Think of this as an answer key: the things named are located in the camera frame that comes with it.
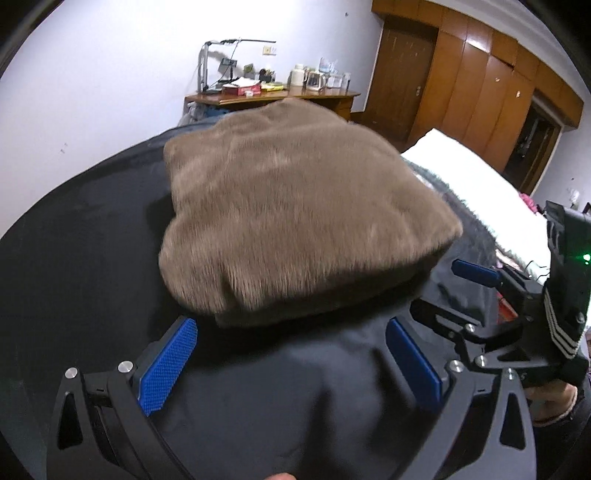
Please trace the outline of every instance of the doorway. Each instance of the doorway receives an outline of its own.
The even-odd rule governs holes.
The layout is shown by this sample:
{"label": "doorway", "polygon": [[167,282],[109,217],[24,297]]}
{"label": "doorway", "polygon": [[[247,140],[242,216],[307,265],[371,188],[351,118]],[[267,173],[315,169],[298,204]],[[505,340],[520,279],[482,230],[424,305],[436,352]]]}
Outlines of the doorway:
{"label": "doorway", "polygon": [[532,102],[515,148],[502,172],[505,180],[520,192],[530,195],[550,160],[561,130],[549,113],[535,101]]}
{"label": "doorway", "polygon": [[398,17],[384,22],[362,123],[397,148],[413,127],[436,42],[434,27]]}

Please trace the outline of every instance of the pink cloth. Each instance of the pink cloth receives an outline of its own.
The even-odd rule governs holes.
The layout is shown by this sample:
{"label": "pink cloth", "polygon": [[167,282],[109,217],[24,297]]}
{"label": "pink cloth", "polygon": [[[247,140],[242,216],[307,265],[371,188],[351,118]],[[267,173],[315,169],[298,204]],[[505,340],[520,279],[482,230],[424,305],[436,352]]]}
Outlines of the pink cloth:
{"label": "pink cloth", "polygon": [[525,193],[520,193],[519,198],[521,198],[521,200],[523,200],[525,202],[525,204],[530,208],[530,210],[532,212],[538,213],[538,209],[535,206],[534,201],[530,198],[529,195],[526,195]]}

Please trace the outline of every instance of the white blanket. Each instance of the white blanket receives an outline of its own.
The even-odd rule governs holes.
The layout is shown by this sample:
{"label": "white blanket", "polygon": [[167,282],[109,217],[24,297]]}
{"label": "white blanket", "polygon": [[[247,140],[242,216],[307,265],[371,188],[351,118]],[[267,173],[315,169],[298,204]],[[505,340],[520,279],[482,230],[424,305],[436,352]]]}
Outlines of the white blanket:
{"label": "white blanket", "polygon": [[[546,219],[532,212],[519,192],[478,155],[433,129],[403,155],[449,185],[466,207],[489,229],[501,250],[527,273],[544,283],[550,272]],[[591,326],[591,304],[587,328]]]}

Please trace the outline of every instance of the black bedsheet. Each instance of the black bedsheet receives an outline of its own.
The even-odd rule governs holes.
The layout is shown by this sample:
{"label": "black bedsheet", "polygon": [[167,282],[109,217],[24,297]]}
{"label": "black bedsheet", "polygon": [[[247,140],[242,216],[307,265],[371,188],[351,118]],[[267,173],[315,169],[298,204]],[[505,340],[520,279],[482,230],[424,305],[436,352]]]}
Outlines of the black bedsheet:
{"label": "black bedsheet", "polygon": [[[36,479],[45,477],[63,372],[135,359],[182,311],[157,264],[174,215],[162,149],[208,126],[172,129],[105,160],[46,195],[0,241],[0,430]],[[425,282],[263,329],[197,318],[198,347],[152,415],[196,479],[386,479],[412,455],[431,419],[414,408],[385,346],[388,319],[422,294],[496,320],[494,292],[450,271],[458,257],[493,264],[494,241],[446,197],[465,233]]]}

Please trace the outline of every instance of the red box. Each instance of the red box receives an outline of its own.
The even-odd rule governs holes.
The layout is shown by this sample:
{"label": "red box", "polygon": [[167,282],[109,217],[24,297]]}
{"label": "red box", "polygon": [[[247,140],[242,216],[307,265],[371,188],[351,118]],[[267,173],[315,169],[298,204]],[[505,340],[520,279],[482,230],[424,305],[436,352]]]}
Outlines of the red box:
{"label": "red box", "polygon": [[257,83],[250,87],[234,87],[232,85],[224,85],[222,91],[228,95],[246,95],[246,92],[252,92],[253,95],[261,94],[261,84]]}

